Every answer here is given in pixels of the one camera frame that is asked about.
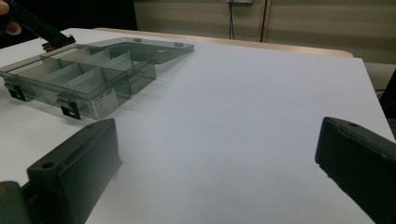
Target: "wall outlet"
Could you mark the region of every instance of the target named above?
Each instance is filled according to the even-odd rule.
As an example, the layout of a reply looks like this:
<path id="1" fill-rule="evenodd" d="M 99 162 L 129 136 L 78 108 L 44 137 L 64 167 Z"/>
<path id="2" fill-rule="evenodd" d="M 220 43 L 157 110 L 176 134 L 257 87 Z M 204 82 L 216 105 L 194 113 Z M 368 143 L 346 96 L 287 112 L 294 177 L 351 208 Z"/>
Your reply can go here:
<path id="1" fill-rule="evenodd" d="M 251 3 L 252 0 L 233 0 L 233 3 Z"/>

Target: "clear plastic organizer box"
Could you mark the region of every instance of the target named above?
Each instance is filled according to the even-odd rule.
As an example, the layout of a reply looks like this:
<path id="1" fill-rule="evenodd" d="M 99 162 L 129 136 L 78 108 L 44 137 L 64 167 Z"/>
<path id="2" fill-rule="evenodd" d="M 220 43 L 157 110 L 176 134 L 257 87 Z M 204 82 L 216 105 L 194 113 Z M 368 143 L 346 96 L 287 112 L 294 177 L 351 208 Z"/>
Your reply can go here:
<path id="1" fill-rule="evenodd" d="M 155 64 L 193 45 L 141 38 L 73 44 L 0 68 L 12 97 L 59 106 L 64 115 L 104 119 L 156 78 Z"/>

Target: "hand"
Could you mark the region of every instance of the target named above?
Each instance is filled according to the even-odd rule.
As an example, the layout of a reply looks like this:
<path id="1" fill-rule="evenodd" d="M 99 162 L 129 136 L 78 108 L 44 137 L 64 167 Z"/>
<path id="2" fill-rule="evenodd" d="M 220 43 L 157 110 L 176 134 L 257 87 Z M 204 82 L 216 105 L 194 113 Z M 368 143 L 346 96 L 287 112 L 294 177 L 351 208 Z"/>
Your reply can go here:
<path id="1" fill-rule="evenodd" d="M 0 0 L 0 16 L 6 15 L 9 12 L 9 6 L 3 0 Z M 22 28 L 15 22 L 11 21 L 6 26 L 6 32 L 10 35 L 18 35 L 21 33 Z"/>

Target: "white table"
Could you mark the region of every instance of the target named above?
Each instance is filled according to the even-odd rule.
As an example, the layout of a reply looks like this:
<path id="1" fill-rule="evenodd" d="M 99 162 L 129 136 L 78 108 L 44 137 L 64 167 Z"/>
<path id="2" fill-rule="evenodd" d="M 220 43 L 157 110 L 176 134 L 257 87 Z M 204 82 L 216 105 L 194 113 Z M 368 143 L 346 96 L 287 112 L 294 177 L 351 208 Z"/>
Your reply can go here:
<path id="1" fill-rule="evenodd" d="M 130 36 L 64 33 L 79 44 Z M 44 42 L 1 49 L 0 66 Z M 87 223 L 373 223 L 314 161 L 324 117 L 394 141 L 361 59 L 183 42 L 194 52 L 111 114 L 124 164 Z M 0 108 L 0 177 L 21 185 L 30 164 L 94 122 L 5 87 Z"/>

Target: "gray plastic case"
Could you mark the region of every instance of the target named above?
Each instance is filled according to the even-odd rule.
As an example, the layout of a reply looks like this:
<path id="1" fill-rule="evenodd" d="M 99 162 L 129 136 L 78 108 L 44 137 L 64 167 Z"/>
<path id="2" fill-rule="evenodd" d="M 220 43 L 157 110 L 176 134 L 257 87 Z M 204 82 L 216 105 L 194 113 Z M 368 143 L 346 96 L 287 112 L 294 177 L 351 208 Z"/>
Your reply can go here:
<path id="1" fill-rule="evenodd" d="M 0 68 L 12 97 L 59 106 L 64 115 L 104 119 L 156 78 L 155 64 L 193 45 L 122 37 L 73 44 Z"/>

